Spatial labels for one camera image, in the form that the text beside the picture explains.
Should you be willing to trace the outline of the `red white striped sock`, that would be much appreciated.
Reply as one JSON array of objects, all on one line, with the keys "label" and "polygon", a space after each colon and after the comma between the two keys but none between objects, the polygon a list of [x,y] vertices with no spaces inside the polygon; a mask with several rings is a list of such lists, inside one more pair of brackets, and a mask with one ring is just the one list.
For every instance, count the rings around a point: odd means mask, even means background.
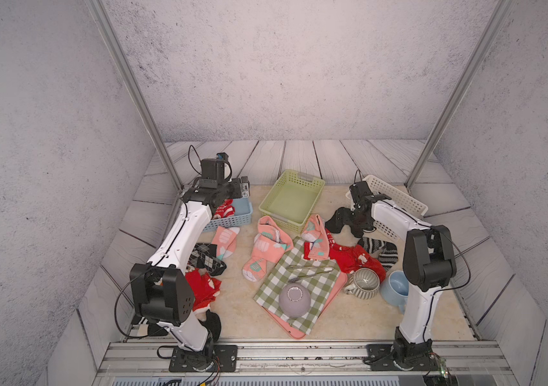
[{"label": "red white striped sock", "polygon": [[235,207],[233,199],[227,199],[214,212],[213,219],[225,219],[235,215]]}]

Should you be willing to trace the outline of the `dark argyle sock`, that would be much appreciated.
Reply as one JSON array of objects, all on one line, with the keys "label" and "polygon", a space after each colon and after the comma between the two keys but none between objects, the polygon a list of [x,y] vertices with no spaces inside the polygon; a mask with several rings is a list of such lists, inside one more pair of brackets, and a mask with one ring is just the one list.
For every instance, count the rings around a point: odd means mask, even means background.
[{"label": "dark argyle sock", "polygon": [[189,256],[189,265],[197,270],[206,270],[211,277],[222,275],[227,265],[216,256],[217,247],[216,244],[197,243]]}]

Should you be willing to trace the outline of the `red santa sock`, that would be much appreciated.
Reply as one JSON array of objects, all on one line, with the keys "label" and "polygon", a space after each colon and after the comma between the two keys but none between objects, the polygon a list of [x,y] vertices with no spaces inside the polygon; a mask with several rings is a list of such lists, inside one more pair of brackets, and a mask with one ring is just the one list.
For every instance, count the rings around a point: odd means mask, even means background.
[{"label": "red santa sock", "polygon": [[194,294],[193,312],[196,314],[205,313],[211,308],[211,303],[220,294],[222,282],[212,278],[209,273],[199,273],[193,270],[185,274],[190,288]]}]

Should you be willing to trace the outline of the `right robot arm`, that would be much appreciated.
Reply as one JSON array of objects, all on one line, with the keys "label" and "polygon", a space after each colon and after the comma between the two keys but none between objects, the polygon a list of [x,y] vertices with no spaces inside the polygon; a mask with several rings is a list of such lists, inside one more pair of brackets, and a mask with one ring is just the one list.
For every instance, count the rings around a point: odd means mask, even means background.
[{"label": "right robot arm", "polygon": [[374,194],[364,180],[349,186],[354,206],[341,207],[326,222],[331,233],[344,226],[360,238],[374,231],[376,222],[404,239],[402,271],[409,282],[404,316],[396,328],[392,360],[400,368],[412,369],[433,353],[431,328],[442,292],[447,290],[457,268],[451,233],[444,225],[431,225],[394,202],[387,194]]}]

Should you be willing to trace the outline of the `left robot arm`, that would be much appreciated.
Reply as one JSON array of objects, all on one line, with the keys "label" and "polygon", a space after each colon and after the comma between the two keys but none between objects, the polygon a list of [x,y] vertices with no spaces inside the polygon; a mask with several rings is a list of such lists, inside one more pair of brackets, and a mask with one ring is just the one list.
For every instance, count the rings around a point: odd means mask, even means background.
[{"label": "left robot arm", "polygon": [[169,234],[145,264],[135,264],[129,273],[136,315],[169,332],[187,352],[210,355],[213,346],[212,333],[193,314],[195,295],[185,277],[190,255],[216,209],[249,194],[248,179],[233,176],[228,154],[203,159]]}]

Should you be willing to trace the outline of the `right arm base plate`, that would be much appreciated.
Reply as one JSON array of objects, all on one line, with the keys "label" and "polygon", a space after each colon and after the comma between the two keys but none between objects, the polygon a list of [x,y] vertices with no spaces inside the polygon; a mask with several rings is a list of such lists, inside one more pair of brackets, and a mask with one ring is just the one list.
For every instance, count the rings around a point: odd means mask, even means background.
[{"label": "right arm base plate", "polygon": [[438,361],[434,354],[422,354],[417,358],[407,359],[406,363],[403,363],[402,359],[397,360],[394,356],[395,352],[392,344],[368,344],[366,346],[366,356],[362,358],[362,363],[368,365],[373,372],[439,371]]}]

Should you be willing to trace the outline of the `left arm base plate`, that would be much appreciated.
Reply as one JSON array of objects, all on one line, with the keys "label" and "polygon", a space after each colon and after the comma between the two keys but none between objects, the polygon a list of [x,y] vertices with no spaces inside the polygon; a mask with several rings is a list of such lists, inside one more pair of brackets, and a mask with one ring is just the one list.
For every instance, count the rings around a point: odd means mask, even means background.
[{"label": "left arm base plate", "polygon": [[169,359],[169,372],[234,372],[237,360],[236,345],[215,344],[201,352],[175,347]]}]

